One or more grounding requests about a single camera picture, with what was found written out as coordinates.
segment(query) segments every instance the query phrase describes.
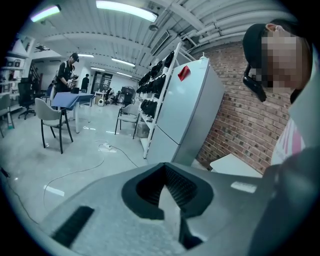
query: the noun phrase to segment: wall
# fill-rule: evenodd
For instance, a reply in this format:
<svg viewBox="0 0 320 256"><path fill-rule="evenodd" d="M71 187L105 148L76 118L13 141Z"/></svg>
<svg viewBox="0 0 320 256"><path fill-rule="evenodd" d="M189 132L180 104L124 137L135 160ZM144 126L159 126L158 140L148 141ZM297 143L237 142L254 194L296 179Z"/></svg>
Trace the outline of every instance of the wall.
<svg viewBox="0 0 320 256"><path fill-rule="evenodd" d="M41 90L46 90L55 78L56 72L60 64L63 62L50 62L49 60L42 60L43 62L33 62L34 66L38 68L38 74L43 74L41 82Z"/></svg>
<svg viewBox="0 0 320 256"><path fill-rule="evenodd" d="M225 93L196 159L210 170L210 162L232 153L263 173L288 122L290 94L266 92L267 100L260 102L251 93L242 82L247 66L242 42L209 48L204 54L223 82Z"/></svg>
<svg viewBox="0 0 320 256"><path fill-rule="evenodd" d="M114 90L114 93L116 94L118 91L121 91L121 88L124 86L131 86L134 89L137 88L137 82L133 81L131 79L125 78L120 75L113 75L111 79L110 87Z"/></svg>

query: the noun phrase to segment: desk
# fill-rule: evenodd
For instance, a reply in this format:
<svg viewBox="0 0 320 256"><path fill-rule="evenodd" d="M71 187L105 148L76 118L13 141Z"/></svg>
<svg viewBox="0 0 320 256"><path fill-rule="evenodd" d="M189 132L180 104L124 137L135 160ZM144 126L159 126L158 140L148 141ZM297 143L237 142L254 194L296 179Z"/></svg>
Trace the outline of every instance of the desk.
<svg viewBox="0 0 320 256"><path fill-rule="evenodd" d="M52 102L53 107L58 108L66 108L74 111L74 119L75 119L75 132L78 134L80 132L79 129L79 106L81 104L89 103L89 118L88 122L90 123L91 118L91 107L92 101L95 96L92 94L86 94L83 92L79 92L79 94L70 93L70 92L58 92Z"/></svg>

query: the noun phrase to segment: black vent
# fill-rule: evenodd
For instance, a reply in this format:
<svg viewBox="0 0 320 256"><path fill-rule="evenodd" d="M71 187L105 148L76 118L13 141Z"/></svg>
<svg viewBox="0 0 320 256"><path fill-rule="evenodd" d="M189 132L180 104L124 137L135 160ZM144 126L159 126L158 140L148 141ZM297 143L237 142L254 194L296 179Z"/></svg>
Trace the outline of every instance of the black vent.
<svg viewBox="0 0 320 256"><path fill-rule="evenodd" d="M213 199L213 190L206 181L170 163L159 163L127 181L122 199L139 217L163 220L164 212L158 205L164 185L185 218L201 215Z"/></svg>

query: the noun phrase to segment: blue tablecloth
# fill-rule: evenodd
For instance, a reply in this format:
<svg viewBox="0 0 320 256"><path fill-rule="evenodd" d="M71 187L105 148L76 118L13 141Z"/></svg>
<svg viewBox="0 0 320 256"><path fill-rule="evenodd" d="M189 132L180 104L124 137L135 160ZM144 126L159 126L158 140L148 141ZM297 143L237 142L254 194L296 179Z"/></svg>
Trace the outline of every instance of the blue tablecloth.
<svg viewBox="0 0 320 256"><path fill-rule="evenodd" d="M83 92L79 92L79 94L74 94L71 92L58 92L55 95L51 106L72 110L77 102L90 102L90 99L94 97L95 96L93 94L86 94Z"/></svg>

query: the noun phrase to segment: ceiling beam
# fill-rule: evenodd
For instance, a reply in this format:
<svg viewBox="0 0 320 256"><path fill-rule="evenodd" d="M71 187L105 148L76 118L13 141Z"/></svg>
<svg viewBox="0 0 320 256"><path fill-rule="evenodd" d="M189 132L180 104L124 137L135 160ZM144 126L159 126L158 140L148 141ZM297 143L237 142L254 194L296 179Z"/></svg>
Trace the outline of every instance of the ceiling beam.
<svg viewBox="0 0 320 256"><path fill-rule="evenodd" d="M140 51L143 50L147 54L149 54L151 50L149 47L144 47L142 44L139 44L137 42L133 42L120 37L115 37L112 35L96 34L96 33L64 33L64 34L51 35L51 36L46 36L43 39L43 43L45 44L53 41L62 41L62 40L66 40L66 38L68 38L69 40L82 39L82 40L92 40L92 41L96 41L96 40L107 41L109 43L128 46L130 48L134 48Z"/></svg>
<svg viewBox="0 0 320 256"><path fill-rule="evenodd" d="M172 0L151 0L152 2L162 5L163 7L169 7L169 10L179 15L182 19L187 21L190 25L192 25L196 30L202 30L205 28L205 25L191 12L186 10L180 4L173 2Z"/></svg>

